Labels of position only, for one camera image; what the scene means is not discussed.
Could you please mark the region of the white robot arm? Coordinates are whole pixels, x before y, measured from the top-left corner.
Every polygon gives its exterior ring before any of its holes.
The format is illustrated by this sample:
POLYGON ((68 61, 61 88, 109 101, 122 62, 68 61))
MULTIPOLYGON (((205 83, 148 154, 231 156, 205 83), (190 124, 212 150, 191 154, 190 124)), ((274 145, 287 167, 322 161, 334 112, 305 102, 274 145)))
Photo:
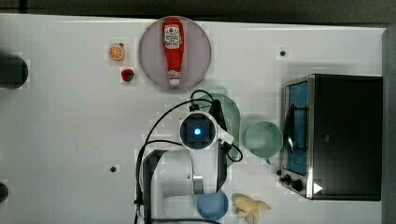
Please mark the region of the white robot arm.
POLYGON ((194 111, 179 123, 181 148, 155 149, 143 159, 144 224, 176 223, 165 214, 167 197, 213 194, 226 181, 233 136, 222 112, 194 111))

